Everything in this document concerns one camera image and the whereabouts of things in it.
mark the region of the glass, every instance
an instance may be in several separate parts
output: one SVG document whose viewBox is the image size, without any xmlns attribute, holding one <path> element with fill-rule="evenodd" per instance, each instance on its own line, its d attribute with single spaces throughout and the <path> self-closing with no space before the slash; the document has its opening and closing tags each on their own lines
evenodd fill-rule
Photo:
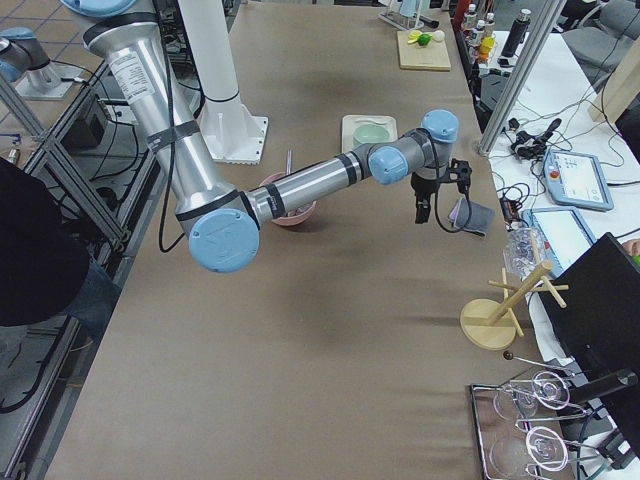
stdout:
<svg viewBox="0 0 640 480">
<path fill-rule="evenodd" d="M 559 472 L 569 460 L 567 446 L 560 436 L 547 427 L 533 427 L 525 439 L 527 452 L 540 468 Z"/>
<path fill-rule="evenodd" d="M 519 228 L 509 232 L 503 255 L 509 273 L 526 277 L 546 259 L 542 233 L 537 228 Z"/>
<path fill-rule="evenodd" d="M 540 405 L 556 411 L 572 407 L 577 413 L 534 418 Z M 531 421 L 569 420 L 586 415 L 584 408 L 570 403 L 569 386 L 564 379 L 547 370 L 537 372 L 530 380 L 512 379 L 500 386 L 493 397 L 493 407 L 501 418 L 513 421 L 523 432 Z"/>
<path fill-rule="evenodd" d="M 489 452 L 491 466 L 504 478 L 529 477 L 528 465 L 533 461 L 522 437 L 499 438 Z"/>
</svg>

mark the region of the table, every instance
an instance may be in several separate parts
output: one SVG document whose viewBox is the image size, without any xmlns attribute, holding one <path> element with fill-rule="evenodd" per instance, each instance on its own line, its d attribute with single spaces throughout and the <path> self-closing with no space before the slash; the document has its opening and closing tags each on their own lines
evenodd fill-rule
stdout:
<svg viewBox="0 0 640 480">
<path fill-rule="evenodd" d="M 398 130 L 445 107 L 472 198 L 498 208 L 446 13 L 451 72 L 401 71 L 380 9 L 249 3 L 231 40 L 243 101 L 270 118 L 257 167 L 225 165 L 251 188 L 331 158 L 347 114 Z M 457 196 L 443 188 L 443 218 Z M 156 246 L 158 216 L 131 271 L 47 478 L 477 479 L 467 385 L 523 369 L 473 346 L 458 315 L 499 299 L 505 241 L 414 225 L 408 180 L 367 181 L 318 202 L 297 229 L 262 229 L 256 260 L 209 273 L 185 245 Z M 169 221 L 166 238 L 178 233 Z M 514 347 L 535 357 L 531 335 Z"/>
<path fill-rule="evenodd" d="M 508 32 L 496 32 L 498 45 L 496 51 L 501 50 L 501 43 L 506 39 Z M 492 59 L 490 67 L 495 67 L 497 54 Z M 578 102 L 582 98 L 593 101 L 596 97 L 589 82 L 582 73 L 580 66 L 571 54 L 561 35 L 549 35 L 543 47 L 537 63 L 523 88 L 511 116 L 519 120 L 537 118 L 547 115 L 548 118 L 527 123 L 524 129 L 531 134 L 543 132 L 551 121 L 562 118 L 563 123 L 558 128 L 566 137 L 571 139 L 572 149 L 575 152 L 592 153 L 598 156 L 610 183 L 624 183 L 640 179 L 640 165 L 619 137 L 613 138 L 609 145 L 613 131 L 606 124 L 597 124 L 591 120 L 587 110 L 588 102 L 582 102 L 579 107 L 571 107 L 560 112 L 567 105 Z M 551 140 L 561 148 L 567 148 L 568 144 L 554 134 Z M 494 172 L 496 188 L 503 185 L 512 185 L 516 182 L 524 182 L 536 192 L 536 180 L 532 177 L 529 161 L 518 161 L 509 155 L 511 144 L 505 135 L 501 135 L 490 153 L 490 161 Z M 611 194 L 615 208 L 609 212 L 595 212 L 581 209 L 581 213 L 594 235 L 599 238 L 605 232 L 619 235 L 637 228 L 639 225 L 637 206 L 640 204 L 640 185 L 611 188 Z M 548 195 L 542 195 L 525 202 L 524 208 L 544 208 L 555 206 Z M 536 330 L 536 339 L 542 357 L 545 360 L 554 358 L 563 359 L 566 354 L 560 347 L 553 333 L 549 318 L 539 301 L 537 295 L 532 297 L 530 314 Z M 589 439 L 589 442 L 597 443 L 605 435 Z M 599 466 L 598 461 L 586 464 L 589 473 L 593 473 Z M 635 459 L 625 470 L 617 472 L 604 472 L 602 479 L 631 479 L 638 478 L 640 473 L 640 461 Z"/>
</svg>

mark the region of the bottle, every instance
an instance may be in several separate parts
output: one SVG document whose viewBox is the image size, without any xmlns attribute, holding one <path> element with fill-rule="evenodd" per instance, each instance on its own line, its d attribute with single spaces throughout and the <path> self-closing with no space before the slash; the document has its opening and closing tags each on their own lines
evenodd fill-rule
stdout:
<svg viewBox="0 0 640 480">
<path fill-rule="evenodd" d="M 470 3 L 473 2 L 471 0 L 458 0 L 456 12 L 453 15 L 453 20 L 451 21 L 454 32 L 458 33 L 462 30 L 462 21 L 464 20 L 464 14 L 467 13 L 467 10 L 469 10 Z"/>
<path fill-rule="evenodd" d="M 487 63 L 489 61 L 491 50 L 493 50 L 495 44 L 496 40 L 493 37 L 484 37 L 482 39 L 482 41 L 480 42 L 480 46 L 478 47 L 477 60 L 479 63 Z"/>
<path fill-rule="evenodd" d="M 478 20 L 475 28 L 471 31 L 469 35 L 469 46 L 477 48 L 480 46 L 480 42 L 484 37 L 484 20 Z"/>
<path fill-rule="evenodd" d="M 511 58 L 515 55 L 518 45 L 524 40 L 524 34 L 531 22 L 531 10 L 523 8 L 518 14 L 518 18 L 513 21 L 509 36 L 502 49 L 501 57 Z"/>
<path fill-rule="evenodd" d="M 469 5 L 469 10 L 465 12 L 464 20 L 462 21 L 462 33 L 465 37 L 468 37 L 471 34 L 471 31 L 475 28 L 477 18 L 478 14 L 476 13 L 476 4 L 472 3 Z"/>
<path fill-rule="evenodd" d="M 494 20 L 494 13 L 488 12 L 484 19 L 484 36 L 483 38 L 493 37 L 493 31 L 495 29 L 496 22 Z"/>
</svg>

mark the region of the person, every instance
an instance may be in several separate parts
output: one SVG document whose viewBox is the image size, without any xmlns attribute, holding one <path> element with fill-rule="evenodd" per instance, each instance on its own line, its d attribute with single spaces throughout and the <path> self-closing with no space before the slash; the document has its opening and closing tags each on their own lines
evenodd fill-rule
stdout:
<svg viewBox="0 0 640 480">
<path fill-rule="evenodd" d="M 632 257 L 639 256 L 640 255 L 640 238 L 627 240 L 622 244 L 622 248 L 624 248 L 626 252 Z"/>
<path fill-rule="evenodd" d="M 68 314 L 99 343 L 119 294 L 86 248 L 62 231 L 45 184 L 0 158 L 0 326 Z"/>
</svg>

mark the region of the black bottle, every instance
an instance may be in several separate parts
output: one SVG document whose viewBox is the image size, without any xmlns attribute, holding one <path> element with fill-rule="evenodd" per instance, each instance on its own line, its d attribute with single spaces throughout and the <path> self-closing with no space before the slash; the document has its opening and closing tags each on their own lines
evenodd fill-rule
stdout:
<svg viewBox="0 0 640 480">
<path fill-rule="evenodd" d="M 513 21 L 509 36 L 502 49 L 501 57 L 511 58 L 516 53 L 520 42 L 524 40 L 524 34 L 531 23 L 531 10 L 523 8 L 518 14 L 518 18 Z"/>
</svg>

